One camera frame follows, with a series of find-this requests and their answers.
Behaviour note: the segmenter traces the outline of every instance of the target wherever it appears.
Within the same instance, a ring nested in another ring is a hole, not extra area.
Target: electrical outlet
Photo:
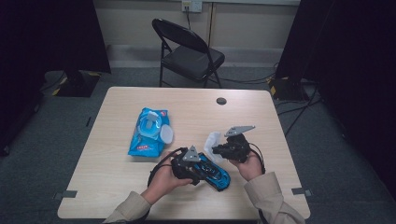
[[[191,1],[181,1],[181,11],[187,11],[186,8],[188,8],[188,11],[192,11]]]
[[[202,12],[202,1],[181,1],[181,11]]]

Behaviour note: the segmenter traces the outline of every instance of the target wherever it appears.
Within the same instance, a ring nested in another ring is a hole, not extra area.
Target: sleeve
[[[274,172],[260,175],[245,185],[253,205],[262,210],[270,224],[305,223],[304,218],[283,200],[282,191]]]
[[[137,220],[146,217],[150,208],[151,205],[140,194],[132,191],[103,223]]]

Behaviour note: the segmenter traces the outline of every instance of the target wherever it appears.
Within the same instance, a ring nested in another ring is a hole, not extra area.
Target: wooden table top
[[[219,97],[227,104],[217,104]],[[168,110],[174,140],[164,150],[194,145],[205,152],[210,133],[223,136],[233,126],[255,125],[244,136],[260,148],[267,172],[276,172],[285,202],[304,218],[310,216],[305,196],[291,191],[301,183],[268,91],[113,87],[67,188],[78,193],[63,198],[60,218],[106,218],[130,191],[146,189],[149,172],[160,159],[127,154],[144,107]],[[217,192],[205,181],[177,188],[152,206],[148,219],[259,219],[243,188],[246,180],[229,162],[219,166],[231,177],[226,190]]]

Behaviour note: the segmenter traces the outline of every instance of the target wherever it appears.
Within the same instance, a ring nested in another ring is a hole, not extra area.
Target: person's left hand
[[[170,152],[163,153],[162,159],[169,153]],[[163,166],[154,175],[148,188],[140,195],[146,199],[149,204],[153,205],[158,202],[162,196],[170,193],[173,189],[188,185],[191,182],[192,179],[178,179],[174,176],[170,157],[163,162]]]

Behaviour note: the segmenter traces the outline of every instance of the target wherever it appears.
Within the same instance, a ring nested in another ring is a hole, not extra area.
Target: gray carpet
[[[272,68],[224,67],[219,75],[251,80],[273,72]],[[47,73],[44,87],[61,74]],[[38,112],[10,144],[10,155],[0,158],[0,223],[100,223],[102,220],[59,219],[60,201],[53,195],[67,188],[106,90],[112,86],[155,87],[158,74],[159,68],[114,68],[111,75],[103,74],[90,98],[54,97],[51,93],[56,86],[43,91]],[[172,74],[167,73],[167,80],[175,86],[201,87],[169,76]],[[268,90],[264,83],[222,80],[222,84],[225,89]],[[313,85],[305,88],[309,94],[314,92]],[[302,106],[274,103],[278,113]],[[285,131],[299,112],[279,116]],[[343,138],[337,119],[323,102],[304,111],[287,141],[302,185],[313,193],[307,197],[311,210],[307,223],[395,223],[396,203],[368,162]]]

